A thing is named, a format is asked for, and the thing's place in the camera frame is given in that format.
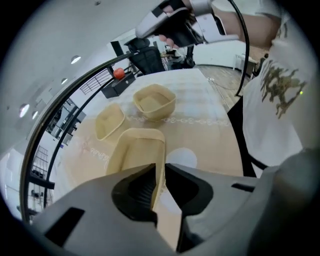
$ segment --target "orange ball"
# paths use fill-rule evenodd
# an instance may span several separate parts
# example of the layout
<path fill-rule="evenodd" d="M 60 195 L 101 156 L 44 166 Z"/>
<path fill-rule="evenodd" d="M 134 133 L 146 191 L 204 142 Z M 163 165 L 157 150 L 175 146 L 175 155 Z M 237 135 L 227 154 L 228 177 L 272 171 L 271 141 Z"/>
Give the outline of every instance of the orange ball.
<path fill-rule="evenodd" d="M 119 67 L 115 71 L 113 71 L 113 75 L 116 79 L 122 79 L 125 77 L 125 71 L 123 68 Z"/>

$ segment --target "beige plastic bowl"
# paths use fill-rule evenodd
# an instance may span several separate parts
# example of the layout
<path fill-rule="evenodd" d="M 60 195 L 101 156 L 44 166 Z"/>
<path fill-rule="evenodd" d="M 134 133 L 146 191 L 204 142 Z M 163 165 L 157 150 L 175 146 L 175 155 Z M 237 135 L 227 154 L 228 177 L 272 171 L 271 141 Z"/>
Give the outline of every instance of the beige plastic bowl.
<path fill-rule="evenodd" d="M 120 136 L 109 160 L 106 175 L 126 169 L 155 164 L 156 186 L 152 193 L 151 208 L 157 205 L 165 182 L 166 141 L 157 129 L 130 128 Z"/>
<path fill-rule="evenodd" d="M 133 102 L 146 118 L 156 122 L 175 111 L 176 95 L 162 85 L 151 84 L 137 91 Z"/>
<path fill-rule="evenodd" d="M 130 122 L 119 104 L 107 106 L 95 119 L 95 134 L 99 141 L 106 140 L 115 145 L 120 135 L 129 129 Z"/>

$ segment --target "ceiling light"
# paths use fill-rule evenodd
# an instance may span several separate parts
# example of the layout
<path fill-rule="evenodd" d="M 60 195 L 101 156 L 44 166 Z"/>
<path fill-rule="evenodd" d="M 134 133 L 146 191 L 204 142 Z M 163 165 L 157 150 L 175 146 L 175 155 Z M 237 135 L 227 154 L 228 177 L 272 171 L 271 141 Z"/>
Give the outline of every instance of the ceiling light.
<path fill-rule="evenodd" d="M 38 115 L 38 111 L 34 111 L 34 112 L 32 113 L 32 119 L 35 119 L 37 115 Z"/>
<path fill-rule="evenodd" d="M 63 85 L 67 80 L 68 80 L 68 78 L 63 78 L 63 79 L 61 80 L 61 84 Z"/>
<path fill-rule="evenodd" d="M 29 109 L 30 105 L 29 104 L 22 104 L 20 107 L 20 111 L 19 111 L 19 117 L 22 118 L 25 116 L 25 114 L 27 113 L 28 109 Z"/>
<path fill-rule="evenodd" d="M 81 57 L 79 55 L 73 56 L 71 59 L 71 64 L 75 64 Z"/>

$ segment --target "floor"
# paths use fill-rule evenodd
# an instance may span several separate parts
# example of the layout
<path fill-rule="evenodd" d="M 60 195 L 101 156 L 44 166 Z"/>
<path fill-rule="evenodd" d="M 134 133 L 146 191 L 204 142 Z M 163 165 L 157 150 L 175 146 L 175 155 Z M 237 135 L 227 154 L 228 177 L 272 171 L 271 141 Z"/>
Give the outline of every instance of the floor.
<path fill-rule="evenodd" d="M 224 109 L 228 112 L 239 100 L 239 97 L 235 96 L 238 91 L 241 72 L 238 70 L 232 70 L 232 68 L 199 65 L 195 68 L 199 69 L 206 78 L 209 78 L 213 90 L 221 95 L 221 102 Z M 250 81 L 249 77 L 245 77 L 243 87 Z"/>

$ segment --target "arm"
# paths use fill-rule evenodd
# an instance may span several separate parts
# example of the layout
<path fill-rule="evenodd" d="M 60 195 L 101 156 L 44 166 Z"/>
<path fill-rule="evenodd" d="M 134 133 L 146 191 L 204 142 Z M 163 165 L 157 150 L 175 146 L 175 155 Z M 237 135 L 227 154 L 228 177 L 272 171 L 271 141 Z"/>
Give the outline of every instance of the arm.
<path fill-rule="evenodd" d="M 213 7 L 213 12 L 222 20 L 227 34 L 236 34 L 241 41 L 245 41 L 240 20 L 235 12 L 222 11 L 216 7 Z M 242 16 L 248 31 L 250 45 L 269 48 L 271 41 L 277 35 L 281 19 L 272 15 L 252 16 L 243 14 Z"/>

